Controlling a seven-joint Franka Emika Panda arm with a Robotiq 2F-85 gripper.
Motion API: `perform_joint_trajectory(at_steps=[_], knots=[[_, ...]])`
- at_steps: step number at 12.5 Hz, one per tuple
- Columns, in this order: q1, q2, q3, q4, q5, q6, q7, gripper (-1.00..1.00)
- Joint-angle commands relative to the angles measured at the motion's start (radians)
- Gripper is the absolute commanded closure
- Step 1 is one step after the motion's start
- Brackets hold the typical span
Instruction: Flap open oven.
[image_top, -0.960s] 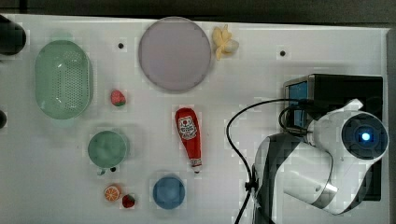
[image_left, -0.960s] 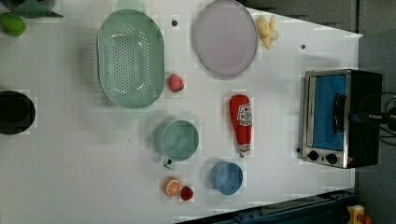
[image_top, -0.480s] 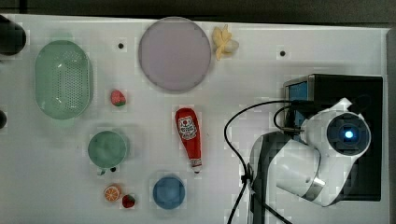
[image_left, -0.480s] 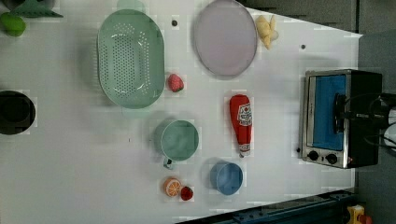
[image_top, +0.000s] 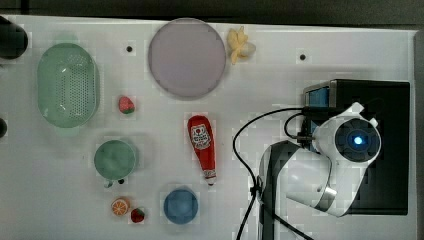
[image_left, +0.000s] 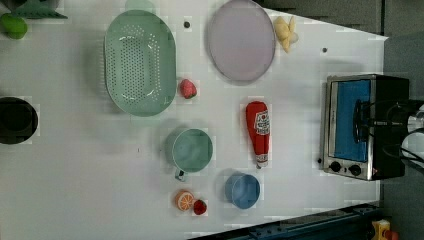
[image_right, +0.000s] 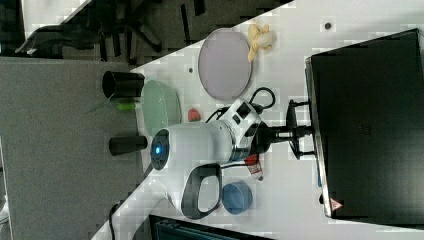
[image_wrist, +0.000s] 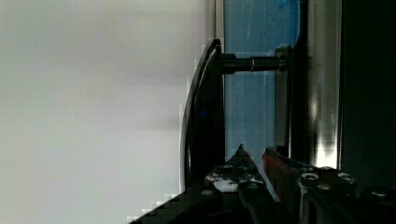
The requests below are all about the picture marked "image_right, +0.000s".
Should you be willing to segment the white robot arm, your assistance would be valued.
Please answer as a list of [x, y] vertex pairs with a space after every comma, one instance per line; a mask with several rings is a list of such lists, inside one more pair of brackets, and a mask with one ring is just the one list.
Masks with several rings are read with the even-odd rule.
[[260, 118], [264, 107], [239, 98], [217, 120], [163, 128], [152, 139], [149, 176], [164, 187], [170, 202], [185, 217], [206, 217], [209, 213], [199, 209], [202, 181], [208, 177], [221, 181], [225, 164], [244, 161], [285, 141], [297, 157], [304, 154], [299, 139], [312, 134], [313, 128], [297, 124], [297, 106], [294, 101], [289, 103], [284, 126], [267, 126]]

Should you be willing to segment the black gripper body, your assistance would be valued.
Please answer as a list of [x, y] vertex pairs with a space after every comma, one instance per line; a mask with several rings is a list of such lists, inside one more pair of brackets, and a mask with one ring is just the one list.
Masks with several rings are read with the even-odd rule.
[[251, 154], [262, 154], [268, 151], [273, 143], [281, 142], [279, 134], [284, 131], [283, 126], [270, 127], [262, 122], [251, 143]]

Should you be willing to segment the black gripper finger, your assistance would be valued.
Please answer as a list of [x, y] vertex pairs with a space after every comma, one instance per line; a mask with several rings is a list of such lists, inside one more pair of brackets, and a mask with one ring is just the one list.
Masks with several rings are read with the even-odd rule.
[[313, 134], [313, 128], [311, 126], [298, 126], [294, 128], [289, 128], [287, 130], [288, 136], [284, 136], [284, 141], [292, 141], [295, 142], [299, 138], [305, 137], [307, 135]]

